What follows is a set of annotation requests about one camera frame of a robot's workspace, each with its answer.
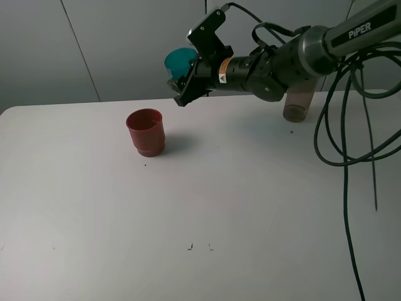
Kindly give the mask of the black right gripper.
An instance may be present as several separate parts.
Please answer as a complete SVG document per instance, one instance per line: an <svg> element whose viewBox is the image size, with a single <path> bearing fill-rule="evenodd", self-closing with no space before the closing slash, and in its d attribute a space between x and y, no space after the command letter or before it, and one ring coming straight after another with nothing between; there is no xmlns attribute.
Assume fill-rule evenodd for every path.
<svg viewBox="0 0 401 301"><path fill-rule="evenodd" d="M212 67L194 61L186 76L170 79L167 84L178 93L174 100L180 107L211 90L248 92L267 102L278 102L285 94L285 85L275 79L266 53L226 58Z"/></svg>

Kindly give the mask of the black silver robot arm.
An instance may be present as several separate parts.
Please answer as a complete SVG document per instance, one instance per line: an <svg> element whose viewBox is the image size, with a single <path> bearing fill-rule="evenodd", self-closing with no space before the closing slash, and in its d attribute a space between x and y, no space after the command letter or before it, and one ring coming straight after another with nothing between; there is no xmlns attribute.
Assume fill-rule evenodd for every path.
<svg viewBox="0 0 401 301"><path fill-rule="evenodd" d="M249 56L234 56L216 35L232 6L213 9L189 31L187 39L197 54L189 60L186 74L167 82L177 92L178 106L213 90L248 92L278 102L289 88L333 73L346 55L389 47L387 40L400 34L400 1L377 1L333 28L303 26L291 31L260 21L255 28L268 30L282 45L269 45L253 31L257 48Z"/></svg>

